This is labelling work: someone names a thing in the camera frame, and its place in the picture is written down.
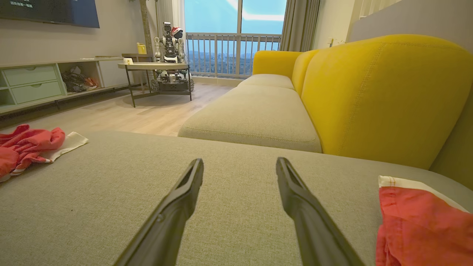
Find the tv cabinet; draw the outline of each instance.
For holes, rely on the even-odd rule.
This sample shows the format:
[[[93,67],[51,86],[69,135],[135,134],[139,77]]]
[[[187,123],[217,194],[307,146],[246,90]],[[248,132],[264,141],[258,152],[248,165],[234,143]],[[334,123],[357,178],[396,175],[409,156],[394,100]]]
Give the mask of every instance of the tv cabinet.
[[[125,70],[117,67],[122,57],[95,58],[28,65],[0,65],[0,116],[17,111],[116,89],[126,89]],[[68,92],[61,72],[79,66],[82,73],[98,83],[96,89]]]

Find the gray curtain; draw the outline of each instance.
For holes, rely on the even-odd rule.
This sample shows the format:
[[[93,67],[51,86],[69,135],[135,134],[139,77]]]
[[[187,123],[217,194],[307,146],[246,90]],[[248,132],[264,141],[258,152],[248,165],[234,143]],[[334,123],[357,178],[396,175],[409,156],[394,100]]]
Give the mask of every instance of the gray curtain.
[[[280,51],[305,52],[312,49],[320,0],[288,0]]]

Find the blue sky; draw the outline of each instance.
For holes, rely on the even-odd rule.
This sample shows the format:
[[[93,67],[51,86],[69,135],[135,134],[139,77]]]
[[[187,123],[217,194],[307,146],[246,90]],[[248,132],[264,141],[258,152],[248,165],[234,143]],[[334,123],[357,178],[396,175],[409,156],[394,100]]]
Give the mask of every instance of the blue sky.
[[[237,32],[238,0],[185,0],[187,32]],[[243,0],[242,33],[281,34],[286,0]]]

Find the sofa backrest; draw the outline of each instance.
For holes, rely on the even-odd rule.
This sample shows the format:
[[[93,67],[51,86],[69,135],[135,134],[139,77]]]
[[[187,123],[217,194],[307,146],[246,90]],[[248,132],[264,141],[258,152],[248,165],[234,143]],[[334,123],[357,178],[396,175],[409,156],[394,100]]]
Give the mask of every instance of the sofa backrest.
[[[294,69],[292,70],[292,85],[294,90],[299,94],[302,94],[302,88],[304,86],[304,79],[306,78],[307,66],[319,50],[312,50],[302,53],[297,57],[294,63]]]
[[[302,102],[324,153],[429,169],[462,112],[472,56],[423,35],[320,50]]]
[[[460,118],[430,170],[473,190],[473,87]]]
[[[292,78],[294,63],[301,52],[258,51],[253,59],[253,75],[275,74]]]

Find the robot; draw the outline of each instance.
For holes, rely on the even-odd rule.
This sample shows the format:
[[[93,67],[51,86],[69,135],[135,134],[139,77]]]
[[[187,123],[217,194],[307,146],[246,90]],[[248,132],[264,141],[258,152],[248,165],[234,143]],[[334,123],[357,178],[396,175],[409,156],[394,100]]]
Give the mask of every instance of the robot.
[[[184,40],[183,30],[180,27],[171,27],[171,23],[164,22],[164,36],[155,37],[156,52],[154,54],[157,62],[184,63]],[[193,91],[194,81],[187,70],[167,70],[156,71],[156,79],[151,81],[151,89],[159,90],[178,90]]]

